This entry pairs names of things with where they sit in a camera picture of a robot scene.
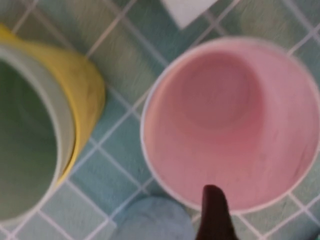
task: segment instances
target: cup rim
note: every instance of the cup rim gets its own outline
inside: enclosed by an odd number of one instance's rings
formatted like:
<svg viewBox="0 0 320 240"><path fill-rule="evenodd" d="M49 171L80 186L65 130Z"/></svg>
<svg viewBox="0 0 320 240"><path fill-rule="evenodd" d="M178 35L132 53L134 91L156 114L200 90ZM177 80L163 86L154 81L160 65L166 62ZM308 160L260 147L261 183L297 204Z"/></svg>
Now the cup rim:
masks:
<svg viewBox="0 0 320 240"><path fill-rule="evenodd" d="M25 81L34 89L34 91L37 93L38 98L42 101L43 106L46 108L47 114L50 117L50 121L53 127L54 131L54 138L56 142L56 163L55 163L55 169L53 171L53 176L50 181L50 184L46 191L44 192L43 196L34 203L34 206L26 209L24 212L20 213L18 216L13 217L8 220L0 220L1 224L3 225L11 225L11 224L16 224L17 222L22 221L24 218L27 218L28 216L32 216L39 208L41 208L47 200L50 198L52 195L53 191L57 187L57 182L62 176L63 173L63 160L66 157L64 154L64 151L62 149L68 148L66 143L63 141L63 129L61 128L61 120L59 120L59 114L58 114L58 109L56 106L56 103L52 101L52 99L47 95L48 91L44 88L43 84L40 84L39 78L37 76L36 72L33 72L32 69L28 67L28 64L25 63L23 60L19 59L19 56L23 58L29 58L32 59L34 62L38 63L38 67L41 69L46 69L43 65L41 65L40 62L32 58L31 56L25 54L18 48L15 48L13 46L10 46L5 43L0 43L0 60L6 62L7 64L11 65L12 68L17 71ZM73 115L70 109L70 106L68 104L68 101L66 97L64 96L63 90L60 88L58 83L55 81L54 77L50 74L49 71L46 71L47 73L47 78L48 81L52 81L53 84L57 86L57 90L55 91L54 94L58 94L59 98L62 98L62 100L66 103L65 105L65 110L70 113L70 117L67 116L68 123L67 125L73 126L73 129L71 129L71 139L73 139L73 142L70 142L69 144L72 145L72 150L73 146L75 143L75 124L73 121Z"/></svg>
<svg viewBox="0 0 320 240"><path fill-rule="evenodd" d="M162 180L162 178L158 175L156 169L154 168L153 164L151 163L151 161L149 159L149 156L148 156L147 147L146 147L146 144L145 144L145 141L144 141L144 131L145 131L144 127L145 127L145 122L146 122L146 115L147 115L147 111L148 111L149 106L150 106L150 102L151 102L151 100L152 100L152 98L154 96L154 93L157 90L158 86L167 77L167 75L169 73L171 73L173 70L175 70L175 68L178 67L180 64L182 64L183 61L185 61L186 59L193 59L194 57L197 57L202 53L204 53L204 54L208 53L208 50L210 50L213 47L217 47L220 44L233 43L233 42L237 42L237 43L246 42L246 43L258 44L260 46L264 46L264 47L270 49L273 52L277 52L278 54L286 56L288 61L291 61L294 65L296 65L297 67L303 69L303 71L304 71L304 73L306 75L306 82L309 85L309 88L311 89L311 92L313 93L313 97L314 97L314 100L315 100L316 106L317 106L317 112L318 112L318 115L319 115L319 118L320 118L320 93L319 93L319 87L317 86L314 77L311 75L311 73L307 69L307 67L302 62L300 62L300 60L298 60L294 56L288 57L288 54L286 53L286 51L282 47L277 46L277 45L275 45L274 43L272 43L270 41L266 41L266 40L261 39L261 38L246 37L246 36L220 37L218 39L214 39L214 40L202 43L202 44L200 44L200 45L198 45L198 46L196 46L196 47L194 47L194 48L192 48L190 50L187 50L185 53L183 53L178 58L176 58L160 74L160 76L157 78L157 80L155 81L153 86L150 88L150 91L149 91L149 93L147 95L147 98L145 100L145 104L143 106L143 111L142 111L142 115L141 115L140 142L141 142L141 148L142 148L142 153L143 153L144 160L145 160L149 170L151 171L152 175L154 176L155 180L173 198L175 198L179 202L183 203L187 207L195 209L195 210L198 210L198 211L201 210L201 208L202 208L201 205L195 204L195 203L185 199L184 197L179 195L177 192L175 192L168 184L165 183L165 181ZM318 142L318 145L317 145L316 149L314 150L315 152L313 154L312 161L310 161L308 167L305 169L305 171L301 175L301 177L291 187L289 187L288 190L286 190L285 192L283 192L279 196L277 196L274 199L271 199L270 201L267 201L265 203L262 203L262 204L259 204L259 205L253 206L253 207L245 208L245 209L231 210L230 213L234 214L234 215L239 215L239 214L247 214L247 213L251 213L251 212L256 212L256 211L265 209L267 207L270 207L271 205L275 204L276 202L278 202L279 200L284 198L286 195L291 193L303 181L303 179L307 176L307 174L311 170L312 166L316 162L316 159L317 159L317 156L318 156L319 147L320 147L320 132L318 132L318 135L317 135L317 142Z"/></svg>

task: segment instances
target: yellow cup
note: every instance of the yellow cup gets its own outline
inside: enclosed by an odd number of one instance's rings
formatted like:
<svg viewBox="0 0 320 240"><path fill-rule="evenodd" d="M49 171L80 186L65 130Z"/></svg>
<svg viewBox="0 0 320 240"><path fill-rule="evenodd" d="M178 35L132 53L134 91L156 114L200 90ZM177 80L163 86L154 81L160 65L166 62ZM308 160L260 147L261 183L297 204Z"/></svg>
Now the yellow cup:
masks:
<svg viewBox="0 0 320 240"><path fill-rule="evenodd" d="M68 100L75 126L74 148L58 178L57 184L60 184L72 169L103 111L104 81L96 67L84 56L41 43L23 41L1 24L0 43L18 49L42 64L53 75Z"/></svg>

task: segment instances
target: plastic cup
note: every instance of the plastic cup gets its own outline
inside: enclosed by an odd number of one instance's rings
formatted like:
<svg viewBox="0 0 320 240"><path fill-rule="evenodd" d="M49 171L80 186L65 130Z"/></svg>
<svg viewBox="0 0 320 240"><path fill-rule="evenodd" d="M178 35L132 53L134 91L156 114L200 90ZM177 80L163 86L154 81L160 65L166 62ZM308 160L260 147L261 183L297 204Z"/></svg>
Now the plastic cup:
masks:
<svg viewBox="0 0 320 240"><path fill-rule="evenodd" d="M313 77L276 46L220 38L176 59L143 109L140 136L161 186L200 209L202 189L223 189L232 212L282 198L317 154L319 92Z"/></svg>

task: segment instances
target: tile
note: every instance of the tile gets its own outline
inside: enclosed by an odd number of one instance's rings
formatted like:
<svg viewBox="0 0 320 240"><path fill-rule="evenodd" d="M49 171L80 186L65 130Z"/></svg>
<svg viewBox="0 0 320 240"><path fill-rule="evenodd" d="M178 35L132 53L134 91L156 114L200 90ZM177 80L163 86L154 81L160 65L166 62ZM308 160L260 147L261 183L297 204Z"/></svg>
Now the tile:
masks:
<svg viewBox="0 0 320 240"><path fill-rule="evenodd" d="M304 205L310 203L312 199L320 193L320 155L313 164L311 170L302 182L292 191L297 199Z"/></svg>
<svg viewBox="0 0 320 240"><path fill-rule="evenodd" d="M87 156L87 154L92 150L92 148L94 147L94 145L88 141L84 148L82 149L81 153L79 154L79 156L76 159L76 162L79 162L81 159L83 159L85 156Z"/></svg>
<svg viewBox="0 0 320 240"><path fill-rule="evenodd" d="M281 0L242 0L220 24L231 35L263 38L286 49L307 34Z"/></svg>
<svg viewBox="0 0 320 240"><path fill-rule="evenodd" d="M122 221L124 220L124 218L126 217L127 211L128 209L131 207L132 204L134 204L135 202L146 198L147 195L143 192L139 192L137 194L137 196L135 196L123 209L121 209L121 211L119 211L113 218L113 220L115 221L115 223L119 226Z"/></svg>
<svg viewBox="0 0 320 240"><path fill-rule="evenodd" d="M115 19L103 0L40 0L37 7L82 53Z"/></svg>
<svg viewBox="0 0 320 240"><path fill-rule="evenodd" d="M91 58L106 81L132 105L164 69L121 23Z"/></svg>
<svg viewBox="0 0 320 240"><path fill-rule="evenodd" d="M217 18L232 2L233 0L218 0L210 7L209 11Z"/></svg>
<svg viewBox="0 0 320 240"><path fill-rule="evenodd" d="M68 185L63 185L42 211L74 239L85 239L105 220Z"/></svg>
<svg viewBox="0 0 320 240"><path fill-rule="evenodd" d="M109 222L91 240L109 240L112 233L116 230L114 223Z"/></svg>
<svg viewBox="0 0 320 240"><path fill-rule="evenodd" d="M99 151L71 176L71 181L108 215L137 190Z"/></svg>
<svg viewBox="0 0 320 240"><path fill-rule="evenodd" d="M309 207L309 211L320 221L320 200Z"/></svg>
<svg viewBox="0 0 320 240"><path fill-rule="evenodd" d="M67 240L58 230L38 214L34 215L18 232L19 240Z"/></svg>
<svg viewBox="0 0 320 240"><path fill-rule="evenodd" d="M319 227L305 213L301 213L273 233L268 240L313 240L318 233Z"/></svg>
<svg viewBox="0 0 320 240"><path fill-rule="evenodd" d="M95 126L92 137L99 142L105 133L127 112L127 109L119 102L116 97L107 92L106 103L102 116Z"/></svg>
<svg viewBox="0 0 320 240"><path fill-rule="evenodd" d="M144 110L145 103L146 103L146 100L144 100L142 103L140 103L140 105L136 108L136 111L138 112L138 114L140 114L140 116L142 116L142 112Z"/></svg>
<svg viewBox="0 0 320 240"><path fill-rule="evenodd" d="M261 234L265 234L298 210L299 207L286 196L272 206L245 214L243 217Z"/></svg>
<svg viewBox="0 0 320 240"><path fill-rule="evenodd" d="M320 86L320 46L311 38L302 45L294 55L310 70L318 86Z"/></svg>
<svg viewBox="0 0 320 240"><path fill-rule="evenodd" d="M1 0L0 23L12 30L25 10L26 7L19 0Z"/></svg>
<svg viewBox="0 0 320 240"><path fill-rule="evenodd" d="M256 240L258 237L237 216L231 216L235 233L239 239Z"/></svg>
<svg viewBox="0 0 320 240"><path fill-rule="evenodd" d="M0 231L0 240L5 240L7 238L6 234Z"/></svg>
<svg viewBox="0 0 320 240"><path fill-rule="evenodd" d="M139 127L140 122L130 115L102 147L142 184L151 177L151 173L142 153Z"/></svg>
<svg viewBox="0 0 320 240"><path fill-rule="evenodd" d="M200 42L200 44L203 44L203 43L205 43L205 42L207 42L207 41L211 41L211 40L213 40L213 39L220 38L220 37L221 37L221 35L220 35L219 33L217 33L216 30L213 29L213 30L211 30L211 31L208 33L207 36L205 36L204 39L202 39L202 41Z"/></svg>
<svg viewBox="0 0 320 240"><path fill-rule="evenodd" d="M112 0L118 7L123 9L129 2L130 0Z"/></svg>
<svg viewBox="0 0 320 240"><path fill-rule="evenodd" d="M21 221L20 222L16 222L16 223L13 223L13 224L10 224L10 225L6 225L6 226L3 226L5 230L7 230L9 233L12 233L19 225L20 225Z"/></svg>
<svg viewBox="0 0 320 240"><path fill-rule="evenodd" d="M209 26L200 16L179 29L159 0L138 0L127 16L168 61L182 54Z"/></svg>
<svg viewBox="0 0 320 240"><path fill-rule="evenodd" d="M313 26L317 26L320 23L319 0L293 0L293 2Z"/></svg>
<svg viewBox="0 0 320 240"><path fill-rule="evenodd" d="M33 14L30 14L24 23L19 28L17 35L29 41L37 41L53 46L61 47L64 46L60 43Z"/></svg>
<svg viewBox="0 0 320 240"><path fill-rule="evenodd" d="M153 180L147 187L146 190L152 196L163 197L168 199L173 199L158 183L156 180Z"/></svg>

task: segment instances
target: white grout line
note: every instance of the white grout line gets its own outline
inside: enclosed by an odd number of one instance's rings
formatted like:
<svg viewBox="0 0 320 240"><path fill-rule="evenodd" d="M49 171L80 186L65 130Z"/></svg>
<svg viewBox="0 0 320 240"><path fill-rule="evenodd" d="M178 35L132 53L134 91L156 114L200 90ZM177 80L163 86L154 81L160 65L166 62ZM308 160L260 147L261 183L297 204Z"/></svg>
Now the white grout line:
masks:
<svg viewBox="0 0 320 240"><path fill-rule="evenodd" d="M194 48L198 45L213 29L221 36L227 36L227 31L219 24L211 12L205 11L203 17L209 22L209 27L200 34L200 36L189 46L188 49Z"/></svg>
<svg viewBox="0 0 320 240"><path fill-rule="evenodd" d="M200 34L200 36L189 46L188 49L192 49L197 46L214 28L214 24L209 25L209 27Z"/></svg>
<svg viewBox="0 0 320 240"><path fill-rule="evenodd" d="M304 38L302 38L298 43L296 43L288 52L287 54L290 56L296 50L298 50L303 44L305 44L309 39L313 36L312 32L309 32Z"/></svg>
<svg viewBox="0 0 320 240"><path fill-rule="evenodd" d="M74 185L69 179L66 180L66 185L68 185L73 191L75 191L87 204L89 204L93 209L100 214L105 219L109 219L109 216L100 209L86 194L84 194L76 185Z"/></svg>
<svg viewBox="0 0 320 240"><path fill-rule="evenodd" d="M72 167L69 177L72 176L96 152L96 150L97 147L93 146L92 149L82 159L79 159Z"/></svg>
<svg viewBox="0 0 320 240"><path fill-rule="evenodd" d="M94 51L100 46L100 44L106 39L109 33L116 27L116 25L120 22L120 20L126 15L126 13L130 10L130 8L136 3L137 0L130 0L130 2L124 7L122 11L120 11L112 23L104 30L104 32L100 35L97 41L92 45L90 50L87 52L86 56L90 57Z"/></svg>
<svg viewBox="0 0 320 240"><path fill-rule="evenodd" d="M241 214L237 214L236 215L245 225L246 225L246 227L248 228L248 229L250 229L251 230L251 232L253 232L258 238L264 238L264 236L262 236L261 235L261 233L258 231L258 230L256 230L252 225L251 225L251 223L250 222L248 222Z"/></svg>
<svg viewBox="0 0 320 240"><path fill-rule="evenodd" d="M320 227L320 222L318 219L315 218L315 216L312 215L312 213L292 194L289 193L289 197L291 198L291 200L297 204L308 216L309 218L312 219L312 221L318 226Z"/></svg>
<svg viewBox="0 0 320 240"><path fill-rule="evenodd" d="M295 212L294 214L292 214L290 217L286 218L284 221L282 221L281 223L279 223L277 226L275 226L273 229L271 229L270 231L268 231L267 233L265 233L263 235L263 237L266 239L269 236L271 236L272 234L274 234L276 231L278 231L280 228L282 228L284 225L286 225L288 222L290 222L291 220L295 219L298 215L300 215L301 213L303 213L304 211L302 209L300 209L299 211Z"/></svg>
<svg viewBox="0 0 320 240"><path fill-rule="evenodd" d="M123 17L121 22L136 36L142 45L153 55L153 57L162 64L163 67L169 65L169 62L155 49L155 47L139 32L139 30L127 19Z"/></svg>
<svg viewBox="0 0 320 240"><path fill-rule="evenodd" d="M141 187L139 187L131 196L129 196L123 203L121 203L110 215L110 221L113 220L113 218L121 211L123 210L140 192L143 191L143 188L145 188L149 183L152 182L154 178L150 177ZM105 220L102 222L93 232L91 232L84 240L91 240L94 238L101 229L103 229L107 224L109 223L109 220Z"/></svg>
<svg viewBox="0 0 320 240"><path fill-rule="evenodd" d="M7 229L5 229L2 225L0 225L0 230L1 230L3 233L5 233L7 236L10 235L10 232L9 232Z"/></svg>
<svg viewBox="0 0 320 240"><path fill-rule="evenodd" d="M292 2L292 0L282 0L286 7L295 15L299 22L312 34L314 40L320 44L320 36L317 34L316 29L311 25L305 15L300 9Z"/></svg>
<svg viewBox="0 0 320 240"><path fill-rule="evenodd" d="M44 220L46 220L51 226L53 226L59 233L61 233L66 239L73 240L73 238L62 227L60 227L58 224L56 224L56 222L54 220L52 220L49 216L47 216L44 212L39 210L38 214Z"/></svg>
<svg viewBox="0 0 320 240"><path fill-rule="evenodd" d="M18 30L24 24L24 22L26 21L26 19L28 18L28 16L32 12L32 10L35 8L35 6L39 2L39 0L34 0L31 4L27 4L23 0L20 0L20 2L26 7L26 10L25 10L24 14L22 14L22 17L19 19L19 21L14 25L14 27L12 29L13 34L16 34L18 32Z"/></svg>
<svg viewBox="0 0 320 240"><path fill-rule="evenodd" d="M308 31L311 32L313 30L313 27L307 18L291 0L282 0L282 2Z"/></svg>
<svg viewBox="0 0 320 240"><path fill-rule="evenodd" d="M72 44L65 38L64 35L45 17L43 14L38 11L37 9L34 9L32 11L32 14L38 19L38 21L43 24L48 31L61 43L63 44L67 49L76 51L76 49L72 46Z"/></svg>
<svg viewBox="0 0 320 240"><path fill-rule="evenodd" d="M103 148L98 146L98 151L104 155L109 162L111 162L121 173L123 173L134 185L138 188L141 187L141 184L127 171L125 170L120 163L118 163L109 153L107 153Z"/></svg>
<svg viewBox="0 0 320 240"><path fill-rule="evenodd" d="M219 16L217 16L217 22L219 23L225 16L228 15L228 13L240 2L241 0L233 0L232 3L230 3Z"/></svg>
<svg viewBox="0 0 320 240"><path fill-rule="evenodd" d="M227 31L220 25L220 21L216 19L216 17L209 11L205 12L205 16L209 23L214 25L215 30L221 35L221 36L226 36L229 35Z"/></svg>
<svg viewBox="0 0 320 240"><path fill-rule="evenodd" d="M106 133L98 143L96 143L96 141L92 138L90 139L90 142L92 144L96 144L97 146L102 145L102 143L104 143L114 133L114 131L131 115L131 113L132 110L127 111L108 131L106 131Z"/></svg>
<svg viewBox="0 0 320 240"><path fill-rule="evenodd" d="M109 220L106 219L104 220L100 225L98 225L98 227L93 230L84 240L91 240L92 238L94 238L99 232L100 230L102 230L105 226L107 226L109 223Z"/></svg>
<svg viewBox="0 0 320 240"><path fill-rule="evenodd" d="M132 115L140 121L140 115L137 113L135 105L131 106L125 99L124 97L118 93L110 84L107 82L105 83L107 89L114 95L114 97L127 109L129 110Z"/></svg>
<svg viewBox="0 0 320 240"><path fill-rule="evenodd" d="M320 200L320 194L318 196L316 196L314 199L312 199L311 202L309 202L304 208L308 209L309 207L311 207L315 202L317 202L318 200ZM267 238L269 236L271 236L273 233L275 233L276 231L278 231L280 228L282 228L284 225L286 225L288 222L290 222L291 220L295 219L298 215L304 213L304 209L300 209L299 211L295 212L294 214L292 214L290 217L288 217L287 219L285 219L284 221L282 221L281 223L279 223L277 226L275 226L273 229L271 229L269 232L267 232L264 237Z"/></svg>

